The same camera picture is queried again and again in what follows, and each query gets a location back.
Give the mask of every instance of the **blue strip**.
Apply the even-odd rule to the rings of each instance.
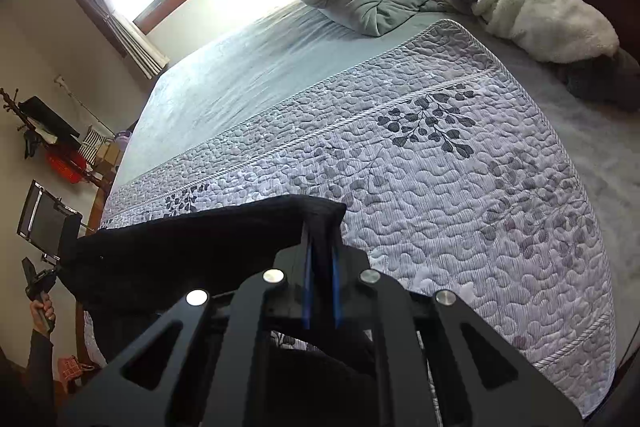
[[[305,266],[305,292],[304,302],[302,307],[302,323],[306,330],[311,328],[311,304],[313,301],[313,288],[312,288],[312,271],[311,271],[311,238],[309,238],[309,244],[306,247],[306,266]]]
[[[337,253],[334,250],[332,251],[332,263],[333,263],[333,272],[334,272],[334,321],[335,327],[340,326],[340,321],[342,320],[342,309],[340,308],[340,278],[338,274],[338,259]]]

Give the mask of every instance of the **bed sheet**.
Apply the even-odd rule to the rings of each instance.
[[[159,79],[114,190],[443,18],[460,22],[497,55],[541,107],[574,161],[609,255],[620,363],[640,319],[640,119],[577,100],[558,81],[551,65],[535,62],[510,42],[492,38],[471,17],[416,14],[387,35],[370,38],[295,3],[212,42]]]

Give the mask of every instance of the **red plastic object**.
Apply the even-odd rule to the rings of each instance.
[[[71,184],[78,183],[82,179],[82,174],[70,167],[68,163],[73,162],[82,171],[86,169],[86,160],[78,151],[61,145],[47,148],[47,161],[55,172]]]

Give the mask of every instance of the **triangular cutout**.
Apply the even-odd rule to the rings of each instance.
[[[486,389],[496,389],[518,378],[518,372],[494,346],[470,324],[460,325],[462,336],[471,351],[471,356],[478,369],[482,385]]]
[[[181,329],[182,324],[179,322],[170,324],[148,349],[123,367],[122,376],[140,387],[154,390],[160,383]]]

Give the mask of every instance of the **hand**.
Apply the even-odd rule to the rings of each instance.
[[[47,331],[47,325],[40,317],[38,310],[43,310],[44,316],[51,322],[56,320],[56,314],[54,313],[53,303],[49,298],[49,294],[43,292],[40,297],[42,298],[42,302],[31,301],[31,304],[29,305],[29,308],[31,309],[31,317],[33,318],[33,329],[41,335],[49,338],[50,331]]]

